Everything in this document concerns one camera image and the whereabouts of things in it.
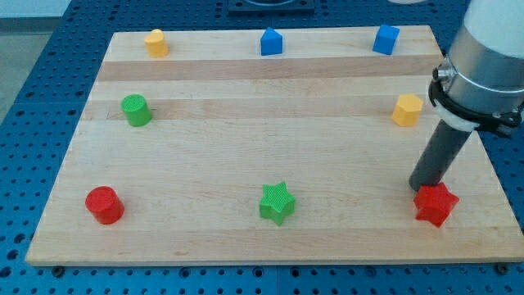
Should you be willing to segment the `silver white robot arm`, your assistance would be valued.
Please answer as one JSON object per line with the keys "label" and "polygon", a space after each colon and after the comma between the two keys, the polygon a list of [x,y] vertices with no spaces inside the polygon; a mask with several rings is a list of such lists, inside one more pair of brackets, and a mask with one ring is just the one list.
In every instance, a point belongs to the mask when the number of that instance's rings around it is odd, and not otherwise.
{"label": "silver white robot arm", "polygon": [[473,131],[507,138],[523,122],[523,0],[474,0],[434,69],[428,97],[440,121],[409,177],[435,186]]}

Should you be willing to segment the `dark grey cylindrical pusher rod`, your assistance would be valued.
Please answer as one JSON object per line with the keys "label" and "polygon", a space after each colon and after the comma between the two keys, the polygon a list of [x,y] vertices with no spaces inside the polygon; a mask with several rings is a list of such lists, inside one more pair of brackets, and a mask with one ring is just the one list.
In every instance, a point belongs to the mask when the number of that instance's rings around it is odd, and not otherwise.
{"label": "dark grey cylindrical pusher rod", "polygon": [[418,192],[422,186],[438,185],[471,134],[440,120],[409,176],[411,189]]}

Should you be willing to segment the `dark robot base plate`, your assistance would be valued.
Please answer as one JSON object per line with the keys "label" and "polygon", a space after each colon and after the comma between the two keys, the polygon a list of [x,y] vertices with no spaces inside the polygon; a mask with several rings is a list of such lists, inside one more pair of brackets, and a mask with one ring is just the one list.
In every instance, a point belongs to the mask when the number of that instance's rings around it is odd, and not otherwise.
{"label": "dark robot base plate", "polygon": [[228,0],[228,14],[314,13],[315,0]]}

